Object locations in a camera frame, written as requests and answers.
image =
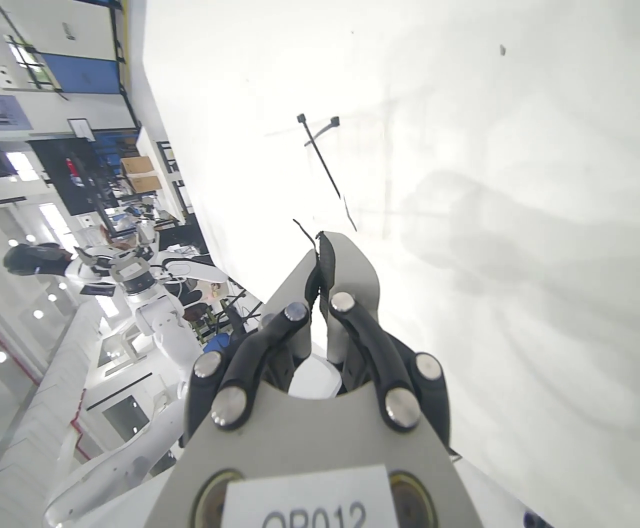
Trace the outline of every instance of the black frame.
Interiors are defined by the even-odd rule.
[[[18,66],[27,70],[27,74],[31,79],[29,81],[29,84],[35,86],[37,90],[49,90],[54,92],[56,90],[56,86],[53,83],[53,79],[51,79],[49,73],[47,72],[47,65],[43,62],[38,61],[38,58],[36,57],[38,51],[33,46],[16,41],[13,35],[7,35],[7,38],[5,40],[7,44],[14,46],[14,48],[16,48],[16,50],[18,51],[18,55],[20,55],[22,61],[19,61],[16,57],[14,57],[15,62],[16,64],[18,64]],[[29,55],[31,55],[34,62],[31,62],[28,57],[25,58],[24,53],[28,53]],[[48,81],[39,81],[36,72],[33,70],[34,68],[40,68],[46,75]]]

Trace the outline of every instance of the window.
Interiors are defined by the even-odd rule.
[[[110,297],[105,297],[104,295],[96,295],[95,299],[98,301],[100,308],[102,308],[104,314],[107,317],[114,317],[120,313],[116,308],[116,305],[113,304],[113,301]]]
[[[40,179],[24,152],[7,152],[6,156],[9,158],[13,168],[18,171],[18,176],[23,182]]]
[[[32,51],[35,52],[34,48],[26,44],[20,44],[11,35],[5,35],[4,39],[9,45],[18,66],[27,70],[29,84],[39,90],[53,90],[51,76],[47,72],[45,64],[35,58],[32,53]]]
[[[53,232],[56,234],[56,237],[58,238],[58,240],[60,240],[60,244],[62,244],[62,247],[64,247],[64,249],[66,249],[69,253],[76,254],[75,248],[80,244],[78,244],[76,237],[74,237],[73,233],[71,233],[67,222],[65,222],[65,219],[62,218],[62,215],[56,207],[56,204],[42,204],[39,207],[40,212],[42,212],[44,218],[47,219],[47,222],[53,229]]]

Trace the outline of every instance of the white wall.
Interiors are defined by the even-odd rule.
[[[147,78],[214,261],[266,300],[308,250],[291,218],[353,233],[296,122],[339,115],[319,144],[380,321],[441,358],[453,447],[567,528],[637,521],[639,6],[147,6]],[[237,200],[213,207],[224,184]]]
[[[145,18],[147,0],[131,0],[127,3],[128,55],[126,57],[129,72],[127,91],[136,116],[145,126],[153,141],[166,141],[167,135],[162,123],[162,116],[158,112],[156,100],[151,92],[147,74],[142,65],[143,48],[145,45]]]
[[[115,59],[109,10],[75,0],[5,0],[22,36],[42,53]],[[67,24],[75,40],[67,38]]]
[[[68,100],[57,93],[42,91],[4,90],[3,95],[13,95],[18,99],[32,130],[0,131],[0,140],[23,139],[34,134],[72,133],[67,119],[76,118],[87,119],[94,130],[134,126],[123,98],[117,94],[65,93]]]

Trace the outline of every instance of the humanoid robot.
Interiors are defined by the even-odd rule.
[[[158,349],[179,374],[176,393],[164,408],[126,444],[104,453],[71,473],[61,483],[45,512],[45,526],[56,527],[83,516],[121,493],[138,486],[156,462],[182,436],[183,396],[202,347],[188,323],[184,307],[163,284],[195,278],[222,283],[227,275],[210,262],[181,253],[156,250],[152,223],[138,226],[138,245],[76,248],[78,257],[56,244],[20,244],[4,257],[4,266],[16,275],[59,275],[82,285],[84,294],[113,295],[119,287],[142,334],[153,336]]]

